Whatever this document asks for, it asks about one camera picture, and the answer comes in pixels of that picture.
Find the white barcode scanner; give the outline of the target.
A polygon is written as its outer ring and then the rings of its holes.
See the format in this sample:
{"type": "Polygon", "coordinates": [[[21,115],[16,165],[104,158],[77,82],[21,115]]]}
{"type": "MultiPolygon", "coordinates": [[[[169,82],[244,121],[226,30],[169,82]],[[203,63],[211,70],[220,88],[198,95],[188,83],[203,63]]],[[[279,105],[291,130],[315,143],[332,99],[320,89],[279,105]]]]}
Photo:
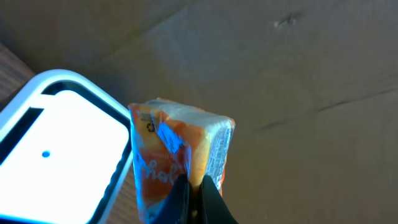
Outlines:
{"type": "Polygon", "coordinates": [[[49,70],[1,111],[1,222],[105,223],[132,162],[128,109],[49,70]]]}

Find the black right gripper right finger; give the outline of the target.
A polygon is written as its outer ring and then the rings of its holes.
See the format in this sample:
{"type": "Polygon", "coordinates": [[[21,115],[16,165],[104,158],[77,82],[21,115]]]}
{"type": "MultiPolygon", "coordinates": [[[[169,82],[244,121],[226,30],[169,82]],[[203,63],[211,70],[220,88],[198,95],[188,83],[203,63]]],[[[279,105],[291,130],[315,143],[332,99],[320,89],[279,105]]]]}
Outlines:
{"type": "Polygon", "coordinates": [[[199,193],[202,224],[238,224],[209,175],[204,176],[199,193]]]}

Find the small orange box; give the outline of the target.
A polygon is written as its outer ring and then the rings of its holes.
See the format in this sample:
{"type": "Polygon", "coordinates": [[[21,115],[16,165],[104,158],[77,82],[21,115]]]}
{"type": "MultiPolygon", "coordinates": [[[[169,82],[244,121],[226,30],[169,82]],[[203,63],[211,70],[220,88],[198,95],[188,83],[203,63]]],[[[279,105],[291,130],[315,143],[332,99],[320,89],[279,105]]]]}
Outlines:
{"type": "Polygon", "coordinates": [[[141,222],[154,220],[180,175],[195,192],[205,176],[223,192],[233,119],[161,98],[131,103],[129,111],[141,222]]]}

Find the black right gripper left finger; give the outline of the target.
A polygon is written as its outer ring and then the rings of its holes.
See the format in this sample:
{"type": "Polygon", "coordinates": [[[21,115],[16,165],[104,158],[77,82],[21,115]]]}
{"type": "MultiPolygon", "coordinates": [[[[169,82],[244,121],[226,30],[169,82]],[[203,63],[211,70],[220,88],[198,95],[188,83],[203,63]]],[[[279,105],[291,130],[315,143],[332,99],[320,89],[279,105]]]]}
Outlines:
{"type": "Polygon", "coordinates": [[[150,224],[187,224],[190,210],[190,183],[179,175],[158,214],[150,224]]]}

